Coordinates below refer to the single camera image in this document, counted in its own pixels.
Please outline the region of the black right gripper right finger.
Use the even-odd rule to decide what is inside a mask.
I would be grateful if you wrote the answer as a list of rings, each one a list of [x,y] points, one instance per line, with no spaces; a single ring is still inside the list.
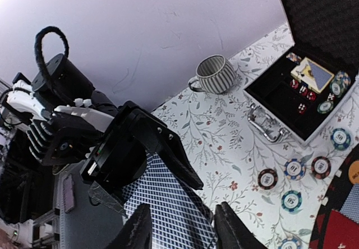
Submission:
[[[266,248],[244,225],[227,202],[216,205],[214,229],[218,240],[217,248],[261,249]]]

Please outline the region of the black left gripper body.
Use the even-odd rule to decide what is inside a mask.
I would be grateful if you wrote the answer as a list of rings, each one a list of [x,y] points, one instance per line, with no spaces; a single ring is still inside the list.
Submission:
[[[88,184],[98,184],[105,190],[119,190],[138,179],[146,166],[146,149],[128,129],[130,107],[136,104],[127,102],[121,107],[114,106],[103,93],[95,90],[92,83],[63,54],[54,56],[45,67],[55,88],[50,89],[39,73],[33,80],[33,90],[35,97],[46,108],[73,106],[76,98],[91,99],[96,110],[114,116],[106,131],[99,131],[100,139],[82,160],[82,180]],[[53,113],[46,122],[52,124],[55,121],[65,125],[87,122],[65,113]]]

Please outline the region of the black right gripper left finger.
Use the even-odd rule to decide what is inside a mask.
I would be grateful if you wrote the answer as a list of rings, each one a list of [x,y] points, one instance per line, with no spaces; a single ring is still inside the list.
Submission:
[[[111,242],[111,249],[128,248],[151,248],[151,211],[149,204],[139,205]]]

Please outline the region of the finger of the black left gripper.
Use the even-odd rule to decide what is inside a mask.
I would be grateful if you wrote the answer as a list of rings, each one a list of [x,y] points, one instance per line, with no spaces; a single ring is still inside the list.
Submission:
[[[150,153],[157,154],[167,168],[194,190],[203,189],[203,181],[191,166],[180,137],[157,117],[138,105],[130,107],[129,132]]]

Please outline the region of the blue card deck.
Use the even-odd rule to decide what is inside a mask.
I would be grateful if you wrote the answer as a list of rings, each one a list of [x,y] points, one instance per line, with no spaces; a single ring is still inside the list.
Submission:
[[[157,155],[147,155],[144,173],[122,188],[126,215],[150,206],[153,248],[215,248],[211,212]]]

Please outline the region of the red black 100 chip stack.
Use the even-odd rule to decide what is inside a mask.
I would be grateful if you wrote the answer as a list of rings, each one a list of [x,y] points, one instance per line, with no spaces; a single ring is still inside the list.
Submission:
[[[275,187],[278,181],[277,172],[273,169],[263,169],[258,177],[257,182],[260,188],[263,190],[271,190]]]

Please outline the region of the blue green 50 chip stack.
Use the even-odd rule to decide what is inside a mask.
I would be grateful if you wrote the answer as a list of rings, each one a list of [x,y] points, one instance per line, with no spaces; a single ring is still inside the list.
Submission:
[[[295,190],[287,191],[281,198],[281,206],[284,210],[294,213],[302,205],[301,193]]]

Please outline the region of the red black 100 chip pile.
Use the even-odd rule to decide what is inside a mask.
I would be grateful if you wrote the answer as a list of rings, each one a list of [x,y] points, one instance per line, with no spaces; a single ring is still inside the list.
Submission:
[[[331,163],[327,157],[318,156],[311,163],[311,171],[316,179],[324,179],[330,175]]]

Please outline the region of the single blue backed card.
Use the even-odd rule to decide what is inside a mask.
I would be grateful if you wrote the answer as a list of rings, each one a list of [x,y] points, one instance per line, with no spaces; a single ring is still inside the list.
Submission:
[[[353,185],[350,193],[348,194],[340,213],[347,218],[359,223],[359,188],[358,184]]]

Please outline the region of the orange big blind button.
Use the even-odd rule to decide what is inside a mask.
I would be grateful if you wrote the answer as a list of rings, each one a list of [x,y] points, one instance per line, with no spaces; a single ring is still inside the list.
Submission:
[[[348,168],[348,178],[353,185],[359,184],[359,160],[354,161]]]

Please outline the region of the blue green 50 chip pile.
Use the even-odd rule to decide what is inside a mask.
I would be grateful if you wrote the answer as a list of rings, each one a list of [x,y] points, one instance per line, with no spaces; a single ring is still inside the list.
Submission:
[[[335,128],[330,135],[330,140],[337,150],[346,150],[351,144],[351,136],[343,128]]]

